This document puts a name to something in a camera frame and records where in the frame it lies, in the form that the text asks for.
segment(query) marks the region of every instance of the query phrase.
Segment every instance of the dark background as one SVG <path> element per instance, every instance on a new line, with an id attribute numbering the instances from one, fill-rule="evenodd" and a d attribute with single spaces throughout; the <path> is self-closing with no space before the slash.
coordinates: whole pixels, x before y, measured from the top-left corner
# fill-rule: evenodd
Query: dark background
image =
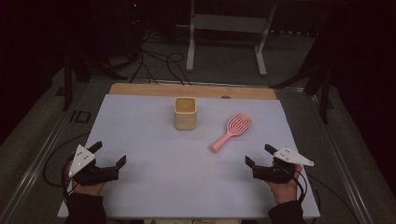
<path id="1" fill-rule="evenodd" d="M 189 24 L 189 2 L 148 0 L 142 6 L 145 9 L 142 19 L 154 29 L 173 36 L 175 24 Z M 78 27 L 84 29 L 84 26 L 100 32 L 101 24 L 90 21 L 89 3 L 0 1 L 0 143 L 50 87 L 51 77 L 63 67 L 65 34 L 78 34 Z M 257 7 L 248 9 L 239 1 L 218 1 L 220 7 L 212 3 L 197 1 L 196 9 L 243 16 L 261 13 Z M 248 1 L 248 4 L 255 6 L 257 3 Z M 338 88 L 349 114 L 395 193 L 396 179 L 392 172 L 396 170 L 393 161 L 396 157 L 393 144 L 396 105 L 391 97 L 396 84 L 394 5 L 386 0 L 357 1 L 341 6 L 318 1 L 283 3 L 276 10 L 272 30 L 303 35 L 316 35 L 321 30 L 306 61 L 312 66 L 323 55 L 330 60 L 332 84 Z M 71 11 L 76 11 L 73 20 L 78 22 L 70 19 Z M 95 41 L 98 45 L 106 44 L 103 39 Z"/>

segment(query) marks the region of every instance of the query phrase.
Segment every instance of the pink hairbrush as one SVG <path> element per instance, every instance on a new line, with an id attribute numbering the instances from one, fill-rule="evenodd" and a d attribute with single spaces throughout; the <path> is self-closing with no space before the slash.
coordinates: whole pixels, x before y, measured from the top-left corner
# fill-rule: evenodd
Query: pink hairbrush
<path id="1" fill-rule="evenodd" d="M 237 114 L 233 116 L 227 123 L 227 133 L 224 134 L 217 142 L 215 142 L 210 147 L 210 150 L 213 153 L 217 153 L 230 137 L 240 135 L 248 128 L 248 126 L 250 126 L 250 124 L 250 118 L 244 114 Z"/>

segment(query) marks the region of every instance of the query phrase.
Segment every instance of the metal frame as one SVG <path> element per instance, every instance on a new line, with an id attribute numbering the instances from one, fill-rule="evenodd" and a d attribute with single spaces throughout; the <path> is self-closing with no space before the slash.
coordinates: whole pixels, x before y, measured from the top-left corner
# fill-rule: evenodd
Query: metal frame
<path id="1" fill-rule="evenodd" d="M 169 82 L 169 81 L 162 81 L 162 84 L 172 84 L 174 82 Z M 232 85 L 216 85 L 213 83 L 194 83 L 196 85 L 212 85 L 212 86 L 232 86 Z M 246 86 L 246 85 L 234 85 L 234 86 L 240 86 L 240 87 L 258 87 L 258 86 Z M 285 92 L 285 93 L 291 93 L 291 94 L 304 94 L 302 88 L 292 88 L 292 87 L 287 87 L 284 90 L 274 90 L 275 92 Z M 82 95 L 83 91 L 80 91 L 78 93 L 79 98 Z M 312 95 L 306 95 L 307 101 L 311 105 L 312 110 L 318 112 L 318 99 L 316 96 Z M 15 190 L 14 194 L 11 196 L 10 200 L 4 207 L 4 209 L 0 213 L 0 222 L 1 223 L 10 223 L 12 219 L 17 215 L 19 212 L 21 206 L 23 205 L 25 199 L 27 198 L 30 190 L 32 189 L 37 177 L 40 174 L 40 170 L 42 169 L 45 159 L 48 157 L 50 154 L 50 151 L 53 149 L 55 144 L 58 141 L 58 138 L 64 129 L 65 124 L 71 117 L 71 112 L 75 108 L 76 103 L 73 103 L 69 108 L 67 112 L 64 112 L 60 119 L 58 120 L 57 124 L 53 128 L 51 134 L 49 135 L 47 142 L 44 144 L 44 146 L 41 148 L 37 156 L 35 157 L 35 160 L 32 162 L 32 164 L 29 166 L 27 171 L 25 172 L 23 178 L 21 179 L 21 183 L 19 184 L 18 188 Z M 359 193 L 357 184 L 353 180 L 352 174 L 349 172 L 349 169 L 347 167 L 347 163 L 344 161 L 340 149 L 337 146 L 333 136 L 332 132 L 325 125 L 323 122 L 322 118 L 320 117 L 319 112 L 315 113 L 316 117 L 315 119 L 318 122 L 318 125 L 320 126 L 320 129 L 323 132 L 323 135 L 325 136 L 325 139 L 327 140 L 327 143 L 330 148 L 330 153 L 332 154 L 332 158 L 334 159 L 335 166 L 337 168 L 338 173 L 341 176 L 341 179 L 344 183 L 344 186 L 346 188 L 346 193 L 348 194 L 349 200 L 351 201 L 354 210 L 356 212 L 356 216 L 359 219 L 361 224 L 368 224 L 368 223 L 374 223 L 368 210 L 367 207 L 361 197 L 361 194 Z"/>
<path id="2" fill-rule="evenodd" d="M 256 55 L 257 65 L 259 67 L 259 75 L 265 77 L 267 75 L 267 70 L 262 57 L 262 49 L 270 31 L 271 22 L 275 11 L 276 6 L 271 6 L 271 10 L 265 19 L 195 14 L 195 0 L 191 0 L 190 44 L 189 51 L 187 53 L 186 70 L 190 72 L 194 67 L 195 29 L 239 31 L 262 34 L 262 41 L 254 48 L 254 53 Z"/>

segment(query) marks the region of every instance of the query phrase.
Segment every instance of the hairbrush handle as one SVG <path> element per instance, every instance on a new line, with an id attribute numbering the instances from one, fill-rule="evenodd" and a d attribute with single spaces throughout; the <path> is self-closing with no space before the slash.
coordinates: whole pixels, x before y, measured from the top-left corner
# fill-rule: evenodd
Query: hairbrush handle
<path id="1" fill-rule="evenodd" d="M 216 141 L 212 146 L 210 146 L 210 150 L 213 153 L 217 153 L 219 149 L 224 145 L 227 140 L 232 137 L 233 135 L 230 132 L 224 134 L 218 141 Z"/>

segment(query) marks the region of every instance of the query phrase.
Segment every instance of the cable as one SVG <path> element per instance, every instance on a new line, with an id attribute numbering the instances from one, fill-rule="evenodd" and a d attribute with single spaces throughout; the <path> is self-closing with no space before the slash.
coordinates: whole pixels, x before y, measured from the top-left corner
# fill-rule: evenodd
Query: cable
<path id="1" fill-rule="evenodd" d="M 347 203 L 341 198 L 341 196 L 339 196 L 334 190 L 332 190 L 331 188 L 329 188 L 326 184 L 324 184 L 323 182 L 321 182 L 320 180 L 318 180 L 317 178 L 315 178 L 314 176 L 310 175 L 309 173 L 306 173 L 310 178 L 313 178 L 314 180 L 316 180 L 320 185 L 322 185 L 323 187 L 325 187 L 327 190 L 329 190 L 332 194 L 334 194 L 335 197 L 337 197 L 341 203 L 343 203 L 346 208 L 349 210 L 349 212 L 352 214 L 352 216 L 356 219 L 357 223 L 359 222 L 359 219 L 356 217 L 355 213 L 353 212 L 353 210 L 347 205 Z"/>
<path id="2" fill-rule="evenodd" d="M 298 201 L 299 201 L 300 203 L 302 203 L 303 200 L 304 200 L 304 198 L 305 198 L 306 192 L 308 191 L 308 184 L 306 183 L 305 176 L 303 176 L 303 175 L 301 174 L 300 171 L 295 170 L 295 172 L 299 173 L 300 176 L 303 178 L 303 180 L 304 180 L 304 182 L 305 182 L 305 192 L 303 192 L 303 186 L 301 186 L 300 182 L 298 182 L 298 179 L 296 179 L 295 177 L 293 177 L 293 180 L 294 180 L 294 181 L 297 183 L 297 185 L 300 187 L 301 195 L 300 195 L 300 198 L 299 198 Z"/>
<path id="3" fill-rule="evenodd" d="M 46 162 L 44 163 L 43 173 L 42 173 L 42 174 L 43 174 L 44 181 L 45 181 L 47 184 L 49 184 L 49 185 L 51 185 L 51 186 L 53 186 L 53 187 L 58 187 L 58 188 L 59 188 L 59 187 L 62 187 L 62 183 L 61 183 L 61 184 L 54 184 L 54 183 L 52 183 L 51 181 L 49 181 L 49 180 L 47 179 L 47 175 L 46 175 L 46 170 L 47 170 L 48 163 L 49 163 L 50 159 L 52 158 L 52 156 L 55 154 L 55 152 L 57 152 L 59 149 L 61 149 L 61 148 L 64 147 L 65 145 L 69 144 L 70 142 L 73 142 L 74 140 L 77 140 L 77 139 L 79 139 L 80 137 L 85 136 L 85 135 L 87 135 L 87 134 L 89 134 L 89 133 L 84 133 L 84 134 L 81 134 L 81 135 L 79 135 L 79 136 L 77 136 L 77 137 L 74 137 L 74 138 L 72 138 L 72 139 L 70 139 L 70 140 L 68 140 L 68 141 L 66 141 L 66 142 L 64 142 L 64 143 L 62 143 L 62 144 L 60 144 L 58 147 L 56 147 L 55 149 L 52 150 L 52 152 L 49 154 L 49 157 L 47 158 Z"/>
<path id="4" fill-rule="evenodd" d="M 146 53 L 148 56 L 157 59 L 161 62 L 166 63 L 166 67 L 168 68 L 168 71 L 172 74 L 172 76 L 174 76 L 183 86 L 184 86 L 184 82 L 172 71 L 172 69 L 169 67 L 169 63 L 175 63 L 178 67 L 178 69 L 180 70 L 182 76 L 187 80 L 187 82 L 189 83 L 189 85 L 191 85 L 190 81 L 187 79 L 186 75 L 183 72 L 183 69 L 180 67 L 180 65 L 178 63 L 180 63 L 181 61 L 183 61 L 184 59 L 184 54 L 180 53 L 180 52 L 175 52 L 175 53 L 171 53 L 169 55 L 163 55 L 161 53 L 156 53 L 156 52 L 152 52 L 152 51 L 148 51 L 145 49 L 142 49 L 142 51 L 144 53 Z M 174 58 L 172 58 L 173 55 L 180 55 L 181 58 L 178 60 L 175 60 Z"/>

